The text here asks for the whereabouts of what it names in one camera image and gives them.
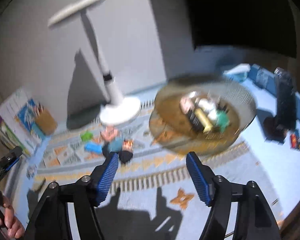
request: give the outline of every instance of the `lamp base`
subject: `lamp base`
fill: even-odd
[[[141,109],[141,102],[135,97],[126,97],[119,105],[106,105],[100,113],[101,124],[115,126],[136,117]]]

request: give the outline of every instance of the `human hand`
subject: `human hand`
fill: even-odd
[[[25,228],[21,224],[21,222],[18,220],[17,217],[14,215],[14,209],[12,205],[10,204],[10,201],[7,197],[3,196],[3,207],[5,208],[4,212],[4,221],[0,219],[0,226],[3,225],[3,222],[5,226],[7,227],[8,235],[6,235],[3,231],[2,234],[7,238],[20,238],[25,233]]]

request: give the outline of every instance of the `metal bolt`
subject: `metal bolt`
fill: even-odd
[[[81,180],[82,180],[83,182],[88,182],[88,181],[90,181],[90,179],[91,179],[91,178],[90,178],[89,175],[85,175],[85,176],[82,177]]]
[[[51,182],[50,184],[49,184],[49,188],[55,188],[55,187],[57,187],[58,186],[58,184],[56,183],[56,182]]]

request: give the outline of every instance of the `wall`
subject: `wall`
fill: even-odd
[[[47,28],[48,19],[74,1],[13,0],[0,18],[3,98],[25,85],[59,122],[104,100],[101,75],[80,19]],[[149,0],[106,0],[88,16],[124,93],[165,80]],[[91,76],[97,83],[87,82]],[[70,87],[73,96],[69,95]]]
[[[58,122],[104,100],[96,61],[78,17],[49,30],[47,20],[76,0],[13,0],[0,18],[0,92],[26,85]],[[288,68],[292,58],[233,46],[193,50],[184,0],[106,0],[88,12],[124,93],[185,73],[257,63]]]

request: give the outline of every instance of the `white desk lamp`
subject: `white desk lamp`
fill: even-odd
[[[74,14],[80,13],[83,27],[95,54],[97,65],[103,75],[106,91],[108,92],[111,101],[110,104],[107,104],[101,109],[100,121],[104,125],[119,125],[136,117],[140,112],[141,103],[138,98],[123,97],[114,81],[114,77],[111,75],[108,65],[106,64],[98,38],[86,15],[88,7],[99,5],[103,1],[105,0],[79,0],[74,4],[70,4],[49,19],[48,27],[55,25]]]

